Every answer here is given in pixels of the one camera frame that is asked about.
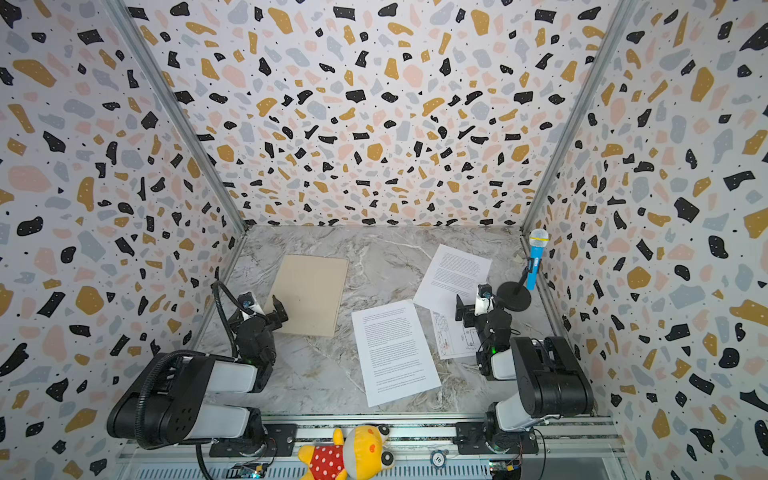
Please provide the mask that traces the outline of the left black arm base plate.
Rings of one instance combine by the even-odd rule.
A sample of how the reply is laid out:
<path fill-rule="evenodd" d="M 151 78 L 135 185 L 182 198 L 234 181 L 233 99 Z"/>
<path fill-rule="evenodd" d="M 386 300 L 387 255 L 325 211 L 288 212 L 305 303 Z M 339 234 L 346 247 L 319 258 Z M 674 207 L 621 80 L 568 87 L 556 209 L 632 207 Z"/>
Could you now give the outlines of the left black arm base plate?
<path fill-rule="evenodd" d="M 211 445 L 212 458 L 275 458 L 293 455 L 298 425 L 295 423 L 267 423 L 244 437 L 223 439 Z"/>

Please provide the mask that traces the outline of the white text sheet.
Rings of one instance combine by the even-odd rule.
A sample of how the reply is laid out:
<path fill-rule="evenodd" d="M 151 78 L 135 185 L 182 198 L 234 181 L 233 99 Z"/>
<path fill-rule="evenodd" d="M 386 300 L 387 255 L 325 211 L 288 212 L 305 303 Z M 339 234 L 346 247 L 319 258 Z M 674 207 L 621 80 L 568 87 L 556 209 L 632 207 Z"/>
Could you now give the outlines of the white text sheet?
<path fill-rule="evenodd" d="M 456 296 L 473 305 L 477 287 L 487 282 L 492 261 L 440 245 L 419 285 L 413 302 L 453 319 Z"/>
<path fill-rule="evenodd" d="M 412 301 L 356 311 L 352 323 L 370 407 L 441 386 Z"/>

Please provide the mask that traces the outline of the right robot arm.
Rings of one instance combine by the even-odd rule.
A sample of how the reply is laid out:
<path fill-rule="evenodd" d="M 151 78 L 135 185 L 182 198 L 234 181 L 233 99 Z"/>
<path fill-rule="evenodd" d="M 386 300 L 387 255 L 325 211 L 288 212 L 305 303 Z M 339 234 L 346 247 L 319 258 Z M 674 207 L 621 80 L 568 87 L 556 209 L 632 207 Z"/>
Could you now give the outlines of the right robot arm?
<path fill-rule="evenodd" d="M 534 427 L 593 411 L 590 382 L 565 338 L 519 336 L 511 314 L 491 291 L 479 293 L 474 305 L 457 297 L 455 320 L 478 334 L 479 373 L 489 381 L 517 385 L 516 393 L 489 405 L 482 421 L 456 425 L 460 454 L 535 453 Z"/>

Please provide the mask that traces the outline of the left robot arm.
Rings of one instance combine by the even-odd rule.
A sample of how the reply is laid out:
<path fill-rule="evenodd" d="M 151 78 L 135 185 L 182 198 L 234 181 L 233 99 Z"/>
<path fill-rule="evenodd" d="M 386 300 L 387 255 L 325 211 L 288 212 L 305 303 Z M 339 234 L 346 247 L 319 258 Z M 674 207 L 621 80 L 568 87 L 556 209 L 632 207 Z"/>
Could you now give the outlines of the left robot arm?
<path fill-rule="evenodd" d="M 214 393 L 260 393 L 273 372 L 274 332 L 289 320 L 277 297 L 263 313 L 250 294 L 237 299 L 241 309 L 225 321 L 234 356 L 176 350 L 154 356 L 108 415 L 109 436 L 155 450 L 177 444 L 223 443 L 241 455 L 269 445 L 261 413 L 253 407 L 214 405 Z"/>

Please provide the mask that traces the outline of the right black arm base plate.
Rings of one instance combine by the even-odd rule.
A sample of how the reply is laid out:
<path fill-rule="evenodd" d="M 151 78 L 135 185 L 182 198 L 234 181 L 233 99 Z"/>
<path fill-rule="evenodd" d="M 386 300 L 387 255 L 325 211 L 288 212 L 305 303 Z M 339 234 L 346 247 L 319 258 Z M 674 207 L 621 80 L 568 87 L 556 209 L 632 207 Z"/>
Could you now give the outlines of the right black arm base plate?
<path fill-rule="evenodd" d="M 527 431 L 494 430 L 483 422 L 458 422 L 453 443 L 461 455 L 537 454 L 535 434 Z"/>

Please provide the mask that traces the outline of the beige manila folder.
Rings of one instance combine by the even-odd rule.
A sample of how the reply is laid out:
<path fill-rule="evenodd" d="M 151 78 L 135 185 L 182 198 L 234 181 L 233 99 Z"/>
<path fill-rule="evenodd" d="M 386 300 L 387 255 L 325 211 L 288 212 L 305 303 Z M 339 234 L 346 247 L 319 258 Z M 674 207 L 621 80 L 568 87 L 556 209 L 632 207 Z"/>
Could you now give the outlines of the beige manila folder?
<path fill-rule="evenodd" d="M 288 316 L 277 332 L 332 338 L 348 264 L 341 258 L 285 255 L 270 291 Z"/>

